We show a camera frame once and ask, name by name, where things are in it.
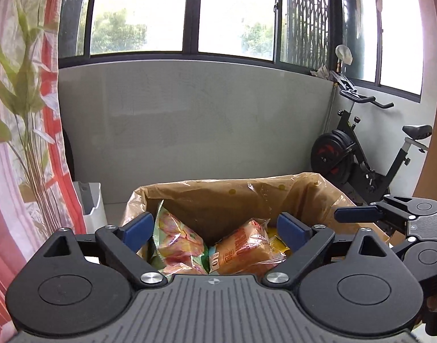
bike seat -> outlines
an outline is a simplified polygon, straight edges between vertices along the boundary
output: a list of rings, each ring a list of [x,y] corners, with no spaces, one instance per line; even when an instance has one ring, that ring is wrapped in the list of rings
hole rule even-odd
[[[403,131],[413,140],[425,139],[431,136],[433,128],[430,125],[403,126]]]

glass pane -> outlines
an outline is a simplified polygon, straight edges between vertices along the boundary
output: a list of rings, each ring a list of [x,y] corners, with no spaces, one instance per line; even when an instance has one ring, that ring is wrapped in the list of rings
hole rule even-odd
[[[199,51],[272,60],[275,0],[201,0]]]
[[[418,0],[383,0],[382,85],[420,94],[423,33]]]
[[[365,81],[376,81],[377,63],[377,10],[376,0],[362,0],[361,34],[360,20],[356,11],[356,0],[343,2],[343,43],[352,52],[352,65],[343,64],[342,71],[347,77]]]
[[[95,0],[90,54],[181,51],[185,0]]]
[[[84,54],[85,17],[88,0],[61,0],[58,58]]]
[[[328,0],[282,0],[281,61],[318,69],[328,64]]]

metal window grille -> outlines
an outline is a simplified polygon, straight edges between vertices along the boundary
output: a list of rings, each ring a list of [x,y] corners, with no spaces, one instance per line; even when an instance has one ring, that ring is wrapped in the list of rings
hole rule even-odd
[[[307,68],[328,63],[328,0],[287,0],[282,60]]]

window frame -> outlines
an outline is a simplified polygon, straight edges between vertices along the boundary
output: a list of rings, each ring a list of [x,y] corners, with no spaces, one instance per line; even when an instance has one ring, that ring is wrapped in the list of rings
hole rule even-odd
[[[199,19],[201,13],[201,0],[186,0],[185,18],[183,29],[183,48],[181,51],[127,51],[104,54],[90,54],[91,29],[95,0],[88,0],[87,15],[85,19],[83,55],[59,58],[59,68],[75,67],[87,64],[109,63],[115,61],[141,61],[141,60],[188,60],[188,61],[217,61],[223,63],[247,64],[265,68],[280,69],[289,72],[310,75],[311,70],[295,64],[281,61],[282,41],[282,0],[274,0],[274,50],[272,60],[252,57],[200,52],[199,45]],[[378,15],[378,53],[376,81],[369,82],[359,79],[350,80],[359,87],[382,91],[401,98],[419,103],[421,95],[405,90],[392,88],[380,84],[380,71],[382,64],[382,18]],[[337,56],[332,48],[342,44],[342,0],[329,0],[329,53],[327,67],[336,70]]]

tree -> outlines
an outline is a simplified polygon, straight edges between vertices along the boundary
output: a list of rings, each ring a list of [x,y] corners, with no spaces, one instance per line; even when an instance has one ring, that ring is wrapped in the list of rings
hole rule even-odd
[[[85,14],[81,16],[77,47],[84,46]],[[147,26],[127,23],[127,11],[104,12],[96,17],[91,30],[90,54],[141,50]]]
[[[244,52],[249,51],[259,57],[272,58],[274,27],[256,23],[245,25],[241,36],[241,47]]]

